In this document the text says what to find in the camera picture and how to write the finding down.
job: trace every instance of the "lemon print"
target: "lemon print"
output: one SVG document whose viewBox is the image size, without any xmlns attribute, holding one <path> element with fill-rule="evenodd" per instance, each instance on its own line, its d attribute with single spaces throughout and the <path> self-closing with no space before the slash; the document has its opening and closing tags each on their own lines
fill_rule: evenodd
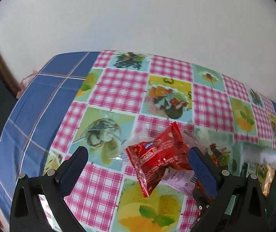
<svg viewBox="0 0 276 232">
<path fill-rule="evenodd" d="M 160 195 L 155 188 L 144 198 L 137 182 L 123 191 L 117 219 L 130 232 L 166 232 L 175 229 L 181 204 L 173 195 Z"/>
<path fill-rule="evenodd" d="M 59 159 L 57 158 L 57 155 L 53 154 L 52 152 L 49 153 L 43 175 L 45 175 L 46 172 L 48 172 L 51 169 L 57 170 L 59 166 L 60 166 L 60 162 L 59 162 Z"/>
<path fill-rule="evenodd" d="M 250 106 L 245 105 L 241 100 L 231 99 L 231 106 L 233 109 L 233 116 L 238 126 L 250 132 L 255 128 L 254 115 Z"/>
<path fill-rule="evenodd" d="M 89 73 L 86 79 L 83 81 L 81 88 L 78 90 L 76 94 L 76 98 L 81 95 L 84 95 L 90 89 L 92 89 L 95 86 L 96 81 L 97 81 L 97 76 L 94 73 Z"/>
</svg>

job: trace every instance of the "table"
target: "table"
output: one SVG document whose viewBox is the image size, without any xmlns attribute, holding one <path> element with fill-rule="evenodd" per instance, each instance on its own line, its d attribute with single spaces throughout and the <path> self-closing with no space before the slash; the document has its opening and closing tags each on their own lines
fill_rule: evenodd
<svg viewBox="0 0 276 232">
<path fill-rule="evenodd" d="M 5 217 L 20 172 L 39 176 L 84 145 L 89 162 L 65 201 L 88 231 L 135 231 L 135 222 L 145 224 L 145 231 L 186 231 L 196 217 L 192 198 L 160 185 L 151 199 L 143 199 L 133 168 L 110 159 L 125 158 L 123 149 L 133 133 L 147 130 L 156 137 L 173 121 L 207 148 L 215 143 L 228 158 L 241 140 L 276 150 L 276 103 L 216 71 L 132 52 L 53 57 L 18 101 L 1 136 Z M 157 218 L 165 216 L 166 223 L 153 223 L 141 206 Z"/>
</svg>

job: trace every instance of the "barcode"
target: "barcode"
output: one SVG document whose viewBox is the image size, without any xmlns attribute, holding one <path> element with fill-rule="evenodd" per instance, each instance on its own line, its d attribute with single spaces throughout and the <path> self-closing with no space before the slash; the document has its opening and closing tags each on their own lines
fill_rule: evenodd
<svg viewBox="0 0 276 232">
<path fill-rule="evenodd" d="M 195 173 L 193 173 L 192 177 L 190 178 L 190 182 L 193 182 L 194 184 L 196 184 L 197 182 L 197 176 L 195 175 Z"/>
</svg>

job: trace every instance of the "white label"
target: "white label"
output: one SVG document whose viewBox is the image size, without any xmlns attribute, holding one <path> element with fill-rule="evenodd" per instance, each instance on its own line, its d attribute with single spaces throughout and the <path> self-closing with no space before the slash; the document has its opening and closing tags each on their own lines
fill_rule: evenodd
<svg viewBox="0 0 276 232">
<path fill-rule="evenodd" d="M 197 182 L 197 177 L 192 170 L 178 171 L 173 168 L 167 168 L 162 180 L 179 192 L 191 196 Z"/>
</svg>

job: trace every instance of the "screw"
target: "screw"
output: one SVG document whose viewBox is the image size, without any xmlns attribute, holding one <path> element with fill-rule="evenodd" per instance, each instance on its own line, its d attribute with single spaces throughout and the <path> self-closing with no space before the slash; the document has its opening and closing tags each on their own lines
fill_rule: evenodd
<svg viewBox="0 0 276 232">
<path fill-rule="evenodd" d="M 20 173 L 19 174 L 19 179 L 23 179 L 23 178 L 25 178 L 25 176 L 26 176 L 25 173 Z"/>
<path fill-rule="evenodd" d="M 228 176 L 228 175 L 230 175 L 230 173 L 229 173 L 228 170 L 224 169 L 224 170 L 222 171 L 222 175 Z"/>
<path fill-rule="evenodd" d="M 53 170 L 53 169 L 51 169 L 51 170 L 49 170 L 48 172 L 47 172 L 47 175 L 48 176 L 52 176 L 52 175 L 54 175 L 55 174 L 55 170 Z"/>
<path fill-rule="evenodd" d="M 255 175 L 254 173 L 251 173 L 250 175 L 251 175 L 251 178 L 252 178 L 253 180 L 256 180 L 256 179 L 257 179 L 257 175 Z"/>
</svg>

